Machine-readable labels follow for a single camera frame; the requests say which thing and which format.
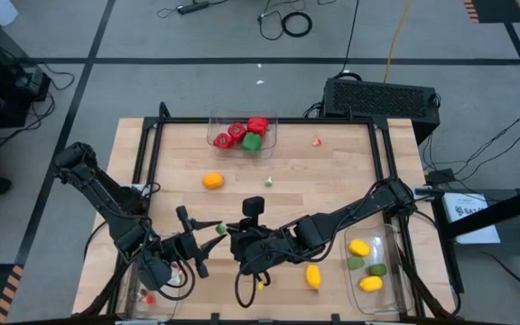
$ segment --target green bell pepper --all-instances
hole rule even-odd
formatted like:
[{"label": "green bell pepper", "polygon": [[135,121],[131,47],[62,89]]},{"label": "green bell pepper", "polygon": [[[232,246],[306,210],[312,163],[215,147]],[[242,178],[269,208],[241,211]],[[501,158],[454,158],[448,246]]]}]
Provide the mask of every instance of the green bell pepper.
[{"label": "green bell pepper", "polygon": [[242,140],[242,149],[244,150],[260,150],[262,148],[262,136],[252,132],[246,133],[244,140]]}]

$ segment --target small red object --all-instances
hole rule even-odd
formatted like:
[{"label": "small red object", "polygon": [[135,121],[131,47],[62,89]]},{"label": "small red object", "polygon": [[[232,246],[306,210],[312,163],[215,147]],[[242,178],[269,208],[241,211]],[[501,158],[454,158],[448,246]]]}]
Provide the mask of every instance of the small red object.
[{"label": "small red object", "polygon": [[263,117],[250,117],[248,119],[248,131],[264,136],[268,129],[268,120]]},{"label": "small red object", "polygon": [[214,145],[218,148],[229,149],[234,145],[234,138],[231,135],[227,135],[225,133],[221,133],[216,136],[214,140]]},{"label": "small red object", "polygon": [[246,128],[241,123],[234,123],[227,129],[227,133],[234,138],[234,141],[240,143],[246,136]]}]

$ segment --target yellow cable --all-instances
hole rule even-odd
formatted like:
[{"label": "yellow cable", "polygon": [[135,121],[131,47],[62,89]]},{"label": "yellow cable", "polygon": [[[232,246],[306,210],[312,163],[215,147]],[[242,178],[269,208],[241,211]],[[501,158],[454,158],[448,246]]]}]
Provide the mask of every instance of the yellow cable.
[{"label": "yellow cable", "polygon": [[383,82],[388,80],[388,70],[390,69],[390,61],[393,58],[393,48],[395,47],[396,38],[398,37],[398,33],[401,31],[401,28],[404,25],[404,21],[406,20],[406,16],[408,15],[408,8],[411,7],[411,3],[413,0],[408,0],[406,2],[406,6],[404,7],[403,15],[401,16],[401,22],[398,24],[398,28],[396,28],[395,36],[393,36],[393,41],[390,43],[390,52],[388,52],[388,61],[386,62],[386,70],[385,70],[385,78]]}]

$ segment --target wooden table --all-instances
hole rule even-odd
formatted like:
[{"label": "wooden table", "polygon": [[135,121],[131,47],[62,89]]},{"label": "wooden table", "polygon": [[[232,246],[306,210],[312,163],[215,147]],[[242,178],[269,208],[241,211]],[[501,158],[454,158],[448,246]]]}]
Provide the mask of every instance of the wooden table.
[{"label": "wooden table", "polygon": [[[119,122],[107,173],[121,184],[132,180],[142,122],[143,119],[138,118]],[[399,177],[411,187],[424,184],[410,120],[390,120],[389,128]],[[242,200],[255,195],[263,196],[266,202],[261,222],[278,228],[303,215],[332,211],[357,200],[376,180],[365,125],[280,124],[274,154],[265,160],[218,158],[205,141],[206,132],[205,124],[164,125],[155,176],[162,190],[153,195],[150,208],[157,233],[181,230],[175,213],[179,205],[185,205],[190,217],[200,221],[235,222],[243,217]],[[387,175],[382,135],[377,134]],[[311,146],[315,135],[322,140],[321,146]],[[146,157],[144,177],[148,161]],[[208,172],[221,172],[225,186],[205,190],[201,178]],[[268,176],[274,180],[272,187],[264,186]],[[432,216],[428,203],[418,206]],[[95,226],[101,221],[97,215]],[[371,228],[382,222],[378,214],[358,223],[357,227]],[[409,230],[418,274],[443,307],[452,311],[454,302],[436,229],[412,216]],[[196,233],[199,243],[216,235],[213,228]],[[212,312],[219,312],[223,320],[329,320],[331,313],[339,313],[342,320],[396,319],[396,316],[366,315],[350,305],[341,242],[337,240],[329,257],[319,264],[322,285],[317,292],[305,283],[306,264],[279,265],[270,270],[273,284],[256,296],[252,307],[243,309],[234,296],[238,265],[229,252],[229,238],[226,238],[207,261],[209,278],[197,279],[194,292],[181,303],[174,319],[209,319]],[[85,309],[101,291],[113,272],[115,261],[116,249],[104,229],[89,246],[74,312]],[[250,286],[250,277],[241,279],[244,301],[249,297]]]}]

